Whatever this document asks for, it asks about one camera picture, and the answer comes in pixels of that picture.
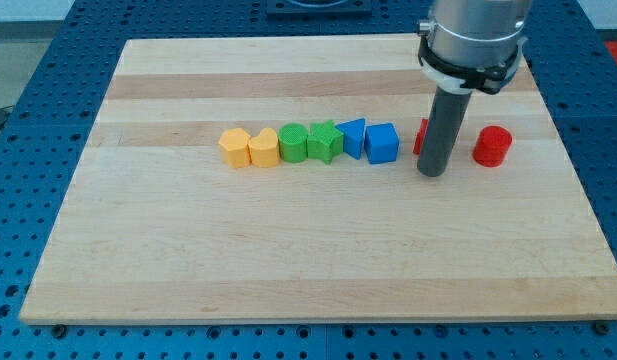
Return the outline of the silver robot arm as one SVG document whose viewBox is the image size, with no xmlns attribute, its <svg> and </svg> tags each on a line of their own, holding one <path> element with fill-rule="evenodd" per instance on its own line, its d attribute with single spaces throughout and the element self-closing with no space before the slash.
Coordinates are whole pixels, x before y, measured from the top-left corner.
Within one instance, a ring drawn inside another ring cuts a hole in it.
<svg viewBox="0 0 617 360">
<path fill-rule="evenodd" d="M 442 90 L 494 95 L 515 76 L 531 0 L 435 0 L 417 23 L 418 60 Z"/>
</svg>

